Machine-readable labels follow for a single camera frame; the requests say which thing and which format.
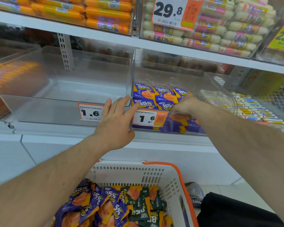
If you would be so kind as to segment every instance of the qr code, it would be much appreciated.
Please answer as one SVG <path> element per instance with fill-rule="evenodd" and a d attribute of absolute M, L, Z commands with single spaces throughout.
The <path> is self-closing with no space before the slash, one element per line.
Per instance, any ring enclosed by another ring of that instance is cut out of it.
<path fill-rule="evenodd" d="M 164 122 L 165 116 L 158 116 L 157 122 Z"/>
<path fill-rule="evenodd" d="M 196 19 L 196 16 L 199 11 L 199 8 L 196 7 L 196 5 L 190 5 L 187 7 L 187 12 L 186 15 L 184 17 L 185 20 L 189 21 L 189 22 L 194 22 Z"/>

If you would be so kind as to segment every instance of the basket handle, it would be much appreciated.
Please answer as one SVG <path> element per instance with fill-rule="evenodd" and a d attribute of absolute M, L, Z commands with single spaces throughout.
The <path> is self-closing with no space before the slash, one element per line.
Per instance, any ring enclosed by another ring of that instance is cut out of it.
<path fill-rule="evenodd" d="M 196 213 L 195 213 L 195 210 L 193 208 L 193 203 L 191 202 L 190 196 L 189 196 L 188 191 L 187 191 L 187 189 L 185 187 L 185 184 L 184 184 L 184 181 L 183 181 L 183 178 L 182 178 L 182 175 L 181 175 L 181 171 L 179 170 L 179 168 L 176 165 L 172 164 L 172 163 L 163 163 L 163 162 L 142 162 L 142 163 L 144 165 L 165 165 L 165 166 L 171 166 L 171 167 L 173 167 L 177 171 L 178 176 L 179 176 L 179 180 L 180 180 L 180 183 L 181 183 L 181 186 L 182 186 L 182 189 L 183 189 L 184 194 L 185 194 L 185 198 L 187 200 L 189 213 L 190 213 L 191 219 L 193 221 L 193 227 L 199 227 L 199 224 L 198 224 L 198 221 L 197 221 L 197 217 L 196 217 Z"/>

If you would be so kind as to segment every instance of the forearm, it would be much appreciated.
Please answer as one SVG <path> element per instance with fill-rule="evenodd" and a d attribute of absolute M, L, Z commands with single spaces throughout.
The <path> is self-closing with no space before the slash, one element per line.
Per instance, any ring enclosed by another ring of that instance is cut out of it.
<path fill-rule="evenodd" d="M 0 226 L 43 226 L 105 152 L 99 138 L 89 136 L 0 185 Z"/>
<path fill-rule="evenodd" d="M 284 133 L 200 101 L 192 114 L 224 159 L 284 221 Z"/>

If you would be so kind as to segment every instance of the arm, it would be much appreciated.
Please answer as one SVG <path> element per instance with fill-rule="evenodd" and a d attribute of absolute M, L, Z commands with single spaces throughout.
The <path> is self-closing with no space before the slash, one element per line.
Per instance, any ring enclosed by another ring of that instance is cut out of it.
<path fill-rule="evenodd" d="M 173 111 L 193 115 L 223 158 L 284 222 L 284 133 L 192 96 Z"/>
<path fill-rule="evenodd" d="M 104 154 L 129 144 L 135 136 L 129 124 L 139 107 L 123 114 L 129 99 L 108 99 L 93 135 L 0 185 L 0 226 L 43 226 Z"/>

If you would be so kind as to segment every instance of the hand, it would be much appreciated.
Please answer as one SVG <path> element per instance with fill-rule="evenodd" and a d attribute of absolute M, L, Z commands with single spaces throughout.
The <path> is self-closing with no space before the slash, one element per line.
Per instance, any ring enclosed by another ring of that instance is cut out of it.
<path fill-rule="evenodd" d="M 191 95 L 187 95 L 183 97 L 180 103 L 177 103 L 171 110 L 171 112 L 179 113 L 179 114 L 190 114 L 193 115 L 194 108 L 197 107 L 201 101 L 196 97 Z"/>
<path fill-rule="evenodd" d="M 135 137 L 135 132 L 129 129 L 129 124 L 140 103 L 135 103 L 124 114 L 124 108 L 129 99 L 130 96 L 125 96 L 117 99 L 113 104 L 111 99 L 105 102 L 101 121 L 93 136 L 100 139 L 107 152 L 126 146 Z"/>

